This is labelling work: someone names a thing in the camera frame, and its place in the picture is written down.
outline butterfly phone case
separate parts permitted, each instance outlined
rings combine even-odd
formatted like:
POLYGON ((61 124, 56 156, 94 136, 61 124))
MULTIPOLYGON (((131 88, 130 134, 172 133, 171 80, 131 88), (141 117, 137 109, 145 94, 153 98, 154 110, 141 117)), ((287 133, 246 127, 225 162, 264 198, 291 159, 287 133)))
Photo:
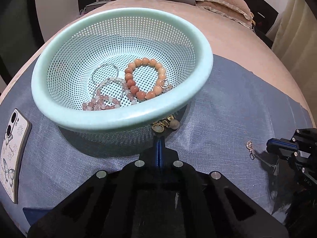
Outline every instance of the butterfly phone case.
POLYGON ((23 151, 32 124, 14 109, 2 143, 0 181, 13 203, 17 204, 19 172, 23 151))

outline orange bead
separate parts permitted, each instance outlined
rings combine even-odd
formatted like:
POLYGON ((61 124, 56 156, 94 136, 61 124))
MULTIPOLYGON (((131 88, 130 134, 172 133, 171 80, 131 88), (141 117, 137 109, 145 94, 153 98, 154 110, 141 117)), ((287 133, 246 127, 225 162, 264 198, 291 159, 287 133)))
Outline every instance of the orange bead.
POLYGON ((155 97, 155 93, 153 91, 149 91, 145 96, 147 100, 152 99, 154 97, 155 97))
POLYGON ((163 65, 160 63, 160 62, 158 62, 157 64, 155 64, 155 69, 159 69, 159 68, 162 68, 163 67, 163 65))
POLYGON ((149 64, 150 64, 150 66, 155 66, 156 60, 155 59, 151 59, 149 64))
POLYGON ((131 62, 131 63, 128 64, 128 67, 132 68, 132 70, 134 70, 136 66, 135 66, 134 62, 131 62))
POLYGON ((153 92, 154 92, 156 95, 161 94, 162 91, 163 91, 163 89, 162 89, 160 86, 154 86, 154 88, 153 88, 153 92))
POLYGON ((139 67, 142 64, 142 60, 141 59, 135 59, 134 63, 135 63, 135 66, 139 67))
POLYGON ((129 79, 127 82, 126 82, 128 88, 131 88, 132 86, 135 86, 135 81, 132 80, 132 79, 129 79))
POLYGON ((159 74, 165 74, 165 73, 166 73, 166 69, 163 68, 163 67, 162 67, 162 68, 159 68, 159 69, 158 69, 158 73, 159 73, 159 74))
POLYGON ((137 92, 139 92, 140 89, 137 86, 131 86, 130 88, 130 92, 133 96, 135 96, 137 94, 137 92))
POLYGON ((161 82, 162 80, 158 79, 155 83, 156 86, 161 86, 161 82))
POLYGON ((150 62, 150 60, 147 59, 146 57, 144 57, 144 58, 142 59, 142 64, 143 64, 143 65, 148 65, 149 62, 150 62))
POLYGON ((159 75, 158 75, 158 78, 159 78, 160 80, 165 80, 165 79, 166 79, 166 75, 165 75, 165 74, 159 74, 159 75))
POLYGON ((138 99, 144 100, 145 96, 146 96, 146 93, 144 91, 139 91, 139 92, 137 92, 136 96, 137 96, 138 99))
POLYGON ((133 79, 133 75, 132 75, 131 73, 127 73, 127 74, 124 76, 124 79, 125 79, 126 81, 132 80, 132 79, 133 79))
POLYGON ((125 72, 125 73, 131 73, 131 74, 132 74, 133 69, 130 68, 130 67, 128 67, 128 68, 126 68, 126 69, 124 70, 124 72, 125 72))

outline orange beaded bracelet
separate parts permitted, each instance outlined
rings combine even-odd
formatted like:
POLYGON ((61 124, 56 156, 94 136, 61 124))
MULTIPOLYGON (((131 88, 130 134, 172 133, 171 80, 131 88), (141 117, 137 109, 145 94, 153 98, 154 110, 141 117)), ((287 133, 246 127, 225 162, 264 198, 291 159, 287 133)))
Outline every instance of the orange beaded bracelet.
POLYGON ((155 59, 148 59, 143 58, 141 59, 135 59, 134 62, 131 62, 128 64, 128 67, 125 69, 125 80, 126 83, 123 84, 123 88, 125 89, 125 94, 127 95, 128 99, 133 101, 134 96, 136 96, 139 100, 149 100, 151 98, 156 97, 157 95, 161 94, 163 92, 164 85, 166 81, 166 69, 163 67, 163 65, 159 62, 157 62, 155 59), (139 87, 136 86, 136 82, 133 80, 133 71, 136 67, 139 67, 141 65, 147 66, 153 66, 158 71, 158 80, 155 83, 155 86, 152 91, 149 91, 148 93, 145 93, 144 91, 140 91, 139 87))

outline phone camera lens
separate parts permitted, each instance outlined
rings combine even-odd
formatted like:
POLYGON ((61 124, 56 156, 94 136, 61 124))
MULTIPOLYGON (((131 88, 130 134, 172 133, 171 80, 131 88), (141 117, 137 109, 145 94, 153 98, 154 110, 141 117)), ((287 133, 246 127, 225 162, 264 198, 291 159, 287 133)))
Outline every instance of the phone camera lens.
POLYGON ((11 133, 11 126, 10 126, 10 125, 8 125, 8 127, 7 127, 7 135, 9 136, 9 135, 10 135, 10 133, 11 133))
POLYGON ((16 113, 14 112, 13 115, 12 115, 12 117, 11 117, 11 122, 12 122, 12 123, 14 123, 15 118, 16 118, 16 113))

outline basket rim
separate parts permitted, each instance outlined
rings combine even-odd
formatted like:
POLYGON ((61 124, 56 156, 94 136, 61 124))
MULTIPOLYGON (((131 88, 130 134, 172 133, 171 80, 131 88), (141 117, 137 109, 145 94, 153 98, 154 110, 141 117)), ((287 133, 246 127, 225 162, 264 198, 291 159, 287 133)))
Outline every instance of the basket rim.
POLYGON ((39 56, 32 74, 31 91, 38 109, 55 124, 77 132, 117 132, 134 129, 158 121, 188 104, 203 87, 213 66, 213 53, 207 38, 185 19, 168 12, 150 8, 112 9, 85 17, 59 33, 39 56), (161 19, 177 28, 189 38, 196 54, 195 67, 177 87, 164 95, 137 105, 106 111, 82 111, 64 107, 53 99, 47 86, 47 70, 52 57, 71 36, 95 24, 104 17, 133 15, 135 12, 161 19))

